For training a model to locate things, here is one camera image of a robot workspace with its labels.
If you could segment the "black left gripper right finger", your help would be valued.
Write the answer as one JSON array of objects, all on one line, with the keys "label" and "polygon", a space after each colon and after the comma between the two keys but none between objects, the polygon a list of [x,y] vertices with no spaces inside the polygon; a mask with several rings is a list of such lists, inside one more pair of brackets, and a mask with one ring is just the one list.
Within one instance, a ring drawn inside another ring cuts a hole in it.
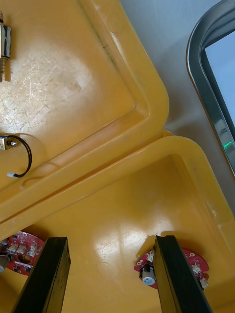
[{"label": "black left gripper right finger", "polygon": [[163,313],[211,313],[176,237],[156,236],[153,267]]}]

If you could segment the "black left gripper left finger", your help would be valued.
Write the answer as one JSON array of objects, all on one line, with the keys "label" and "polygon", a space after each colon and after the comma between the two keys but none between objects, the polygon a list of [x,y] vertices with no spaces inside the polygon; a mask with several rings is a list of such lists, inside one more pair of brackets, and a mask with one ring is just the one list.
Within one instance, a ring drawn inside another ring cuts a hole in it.
[{"label": "black left gripper left finger", "polygon": [[67,237],[48,238],[12,312],[60,313],[70,266]]}]

